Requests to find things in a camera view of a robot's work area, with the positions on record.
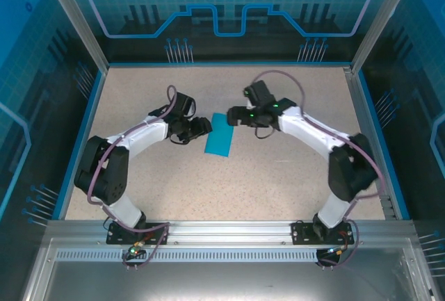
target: beige work surface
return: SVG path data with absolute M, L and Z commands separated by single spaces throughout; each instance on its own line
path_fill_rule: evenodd
M 267 67 L 112 68 L 90 136 L 111 136 L 138 124 L 167 104 L 174 84 L 192 96 L 196 115 L 211 119 L 232 106 L 245 105 L 243 88 Z M 341 68 L 274 67 L 301 81 L 305 110 L 346 133 L 359 126 Z M 264 77 L 277 99 L 300 101 L 295 83 L 279 74 Z M 296 138 L 275 133 L 258 140 L 254 130 L 235 127 L 228 158 L 205 154 L 207 137 L 187 146 L 169 140 L 152 145 L 130 161 L 127 192 L 147 219 L 161 220 L 297 220 L 312 219 L 325 203 L 327 163 Z M 375 191 L 372 186 L 368 193 Z M 66 219 L 104 219 L 74 189 Z M 360 202 L 351 217 L 383 219 L 379 199 Z

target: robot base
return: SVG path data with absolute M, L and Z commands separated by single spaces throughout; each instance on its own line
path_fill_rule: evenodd
M 138 228 L 148 229 L 152 227 L 159 226 L 160 223 L 145 223 L 145 226 L 138 226 Z M 156 245 L 159 241 L 159 238 L 162 236 L 164 232 L 164 228 L 157 229 L 152 231 L 152 236 L 145 241 L 146 245 Z M 144 237 L 147 234 L 144 233 L 133 233 L 128 231 L 121 226 L 119 226 L 116 222 L 112 222 L 110 227 L 108 228 L 108 235 L 106 237 L 106 244 L 109 245 L 132 245 Z M 165 236 L 162 240 L 161 244 L 167 244 L 168 236 Z
M 349 223 L 341 222 L 329 231 L 325 240 L 314 231 L 314 223 L 297 221 L 291 224 L 292 243 L 294 245 L 344 245 L 345 238 L 341 235 L 346 233 L 349 245 L 354 244 L 353 230 Z

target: blue printed panel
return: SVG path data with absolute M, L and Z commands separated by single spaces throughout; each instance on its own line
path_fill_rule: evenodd
M 430 256 L 443 254 L 436 242 L 445 233 L 444 2 L 401 0 L 363 68 L 377 125 Z M 445 293 L 442 264 L 429 263 Z
M 0 298 L 19 300 L 97 67 L 57 0 L 0 0 L 0 16 Z
M 350 60 L 382 3 L 382 0 L 77 1 L 110 61 L 132 58 L 165 62 L 168 59 L 163 48 L 167 38 L 192 40 L 198 61 L 298 60 L 300 45 L 306 43 L 306 38 L 331 38 L 323 59 Z M 243 47 L 239 47 L 240 42 L 235 38 L 243 40 Z M 313 56 L 308 59 L 318 61 Z

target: blue cloth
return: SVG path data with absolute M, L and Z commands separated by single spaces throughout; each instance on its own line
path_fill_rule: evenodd
M 234 134 L 233 126 L 228 125 L 227 116 L 222 113 L 214 113 L 211 118 L 213 131 L 207 136 L 207 144 L 204 152 L 207 154 L 229 157 L 230 145 Z

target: purple cable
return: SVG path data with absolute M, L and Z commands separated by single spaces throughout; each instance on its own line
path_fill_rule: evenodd
M 359 247 L 359 242 L 360 242 L 360 231 L 359 231 L 359 226 L 357 226 L 357 223 L 354 220 L 345 220 L 346 222 L 350 222 L 354 225 L 355 227 L 355 244 L 354 244 L 354 248 L 351 251 L 351 253 L 349 254 L 348 258 L 345 259 L 344 261 L 342 261 L 340 264 L 335 264 L 336 267 L 342 267 L 345 266 L 350 260 L 351 258 L 354 256 L 354 254 L 357 252 L 357 249 Z
M 383 173 L 380 170 L 380 168 L 378 167 L 377 163 L 375 163 L 374 160 L 362 148 L 357 146 L 355 143 L 349 141 L 348 139 L 342 138 L 341 136 L 338 136 L 337 134 L 335 134 L 327 129 L 324 129 L 323 127 L 321 127 L 320 125 L 318 125 L 317 123 L 311 121 L 308 117 L 306 117 L 305 112 L 304 112 L 305 100 L 306 100 L 305 89 L 303 88 L 301 83 L 294 76 L 290 75 L 289 73 L 283 72 L 282 70 L 266 70 L 265 72 L 258 74 L 253 79 L 252 83 L 256 82 L 263 75 L 270 74 L 270 73 L 282 74 L 284 76 L 289 77 L 293 82 L 296 83 L 296 85 L 298 86 L 298 88 L 300 89 L 300 92 L 301 92 L 301 104 L 299 105 L 300 110 L 301 110 L 301 116 L 303 117 L 304 120 L 307 121 L 308 124 L 315 127 L 319 131 L 322 131 L 323 133 L 325 133 L 329 136 L 332 136 L 332 137 L 336 138 L 337 140 L 340 140 L 343 143 L 346 143 L 349 147 L 355 149 L 360 155 L 362 155 L 369 162 L 369 164 L 371 164 L 371 167 L 373 167 L 375 173 L 377 174 L 377 177 L 381 183 L 381 189 L 380 190 L 377 189 L 376 193 L 373 193 L 370 195 L 360 195 L 360 196 L 356 197 L 353 200 L 353 202 L 351 203 L 351 205 L 349 206 L 349 209 L 345 212 L 344 217 L 346 218 L 350 214 L 350 212 L 354 209 L 355 205 L 357 204 L 357 202 L 359 200 L 370 199 L 370 198 L 378 197 L 379 195 L 383 195 L 386 192 L 385 177 L 383 176 Z
M 174 93 L 173 97 L 170 97 L 170 89 L 173 89 L 173 93 Z M 149 124 L 157 122 L 158 120 L 163 119 L 166 115 L 168 115 L 168 113 L 170 113 L 170 111 L 173 109 L 173 107 L 176 104 L 176 99 L 177 99 L 177 89 L 176 89 L 176 87 L 168 86 L 168 88 L 167 88 L 167 96 L 168 96 L 168 100 L 170 101 L 170 105 L 167 107 L 167 110 L 165 110 L 165 112 L 163 112 L 160 116 L 158 116 L 156 118 L 150 119 L 148 122 L 142 122 L 142 123 L 136 125 L 135 127 L 132 127 L 130 129 L 126 130 L 104 152 L 104 155 L 102 156 L 102 158 L 99 160 L 99 163 L 97 164 L 97 168 L 96 168 L 95 173 L 93 174 L 92 179 L 91 179 L 90 187 L 88 188 L 88 192 L 87 192 L 87 195 L 86 195 L 88 203 L 90 203 L 92 205 L 102 205 L 101 202 L 94 202 L 94 201 L 92 201 L 91 197 L 92 197 L 92 192 L 93 192 L 93 189 L 95 187 L 96 180 L 97 180 L 97 178 L 99 176 L 100 170 L 102 169 L 102 166 L 104 165 L 108 155 L 111 153 L 113 148 L 116 147 L 116 145 L 118 143 L 120 143 L 120 141 L 122 141 L 125 138 L 125 136 L 128 136 L 130 133 L 133 133 L 134 131 L 136 131 L 136 130 L 142 128 L 142 127 L 145 127 L 145 126 L 147 126 Z M 127 229 L 129 231 L 133 231 L 133 232 L 148 233 L 148 232 L 151 232 L 151 231 L 154 231 L 154 230 L 157 230 L 157 229 L 160 229 L 162 227 L 166 227 L 166 226 L 169 225 L 169 223 L 167 222 L 165 224 L 162 224 L 162 225 L 159 225 L 159 226 L 156 226 L 156 227 L 153 227 L 153 228 L 149 228 L 149 229 L 134 229 L 134 228 L 128 227 L 125 224 L 123 224 L 122 222 L 120 222 L 107 208 L 103 207 L 103 210 L 111 219 L 116 221 L 119 224 L 119 226 L 121 226 L 121 227 L 123 227 L 123 228 L 125 228 L 125 229 Z
M 156 254 L 156 251 L 158 250 L 159 246 L 161 245 L 162 240 L 167 236 L 167 234 L 168 234 L 168 225 L 164 227 L 164 231 L 163 231 L 163 233 L 162 233 L 162 236 L 159 238 L 159 241 L 158 241 L 158 243 L 156 244 L 156 247 L 154 247 L 152 253 L 148 256 L 147 260 L 144 261 L 144 262 L 142 262 L 142 263 L 139 264 L 139 265 L 135 265 L 135 266 L 134 266 L 134 268 L 135 268 L 136 270 L 137 270 L 138 268 L 142 268 L 143 266 L 146 266 L 146 265 L 153 259 L 154 254 Z M 124 264 L 126 267 L 131 267 L 131 266 L 128 265 L 128 263 L 127 263 L 127 260 L 126 260 L 127 255 L 128 255 L 128 253 L 126 253 L 126 254 L 124 255 L 124 258 L 123 258 L 123 260 L 122 260 L 122 264 Z

